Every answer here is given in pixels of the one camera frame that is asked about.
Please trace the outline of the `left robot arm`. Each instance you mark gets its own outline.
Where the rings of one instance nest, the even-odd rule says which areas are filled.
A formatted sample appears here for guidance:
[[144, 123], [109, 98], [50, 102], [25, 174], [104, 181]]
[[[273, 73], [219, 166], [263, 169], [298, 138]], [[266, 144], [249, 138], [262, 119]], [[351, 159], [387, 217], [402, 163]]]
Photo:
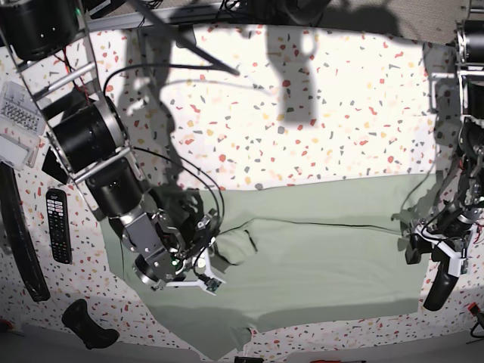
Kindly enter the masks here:
[[467, 249], [483, 213], [483, 21], [460, 22], [455, 45], [455, 73], [437, 73], [436, 78], [458, 81], [458, 190], [442, 210], [410, 222], [405, 256], [414, 264], [423, 253], [431, 253], [440, 274], [452, 281], [467, 272]]

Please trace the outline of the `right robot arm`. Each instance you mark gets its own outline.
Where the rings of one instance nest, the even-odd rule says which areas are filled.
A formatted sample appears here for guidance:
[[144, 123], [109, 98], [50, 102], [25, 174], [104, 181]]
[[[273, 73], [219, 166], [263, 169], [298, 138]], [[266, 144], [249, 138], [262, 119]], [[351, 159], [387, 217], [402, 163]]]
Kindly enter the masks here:
[[220, 210], [182, 203], [176, 218], [149, 185], [114, 103], [99, 82], [88, 26], [79, 1], [3, 1], [1, 37], [16, 55], [19, 73], [83, 41], [87, 63], [38, 91], [31, 101], [49, 126], [48, 140], [67, 179], [94, 198], [89, 209], [110, 219], [125, 247], [136, 254], [135, 274], [152, 290], [199, 287], [215, 293], [222, 279], [209, 265], [194, 280], [200, 259], [208, 258], [221, 223]]

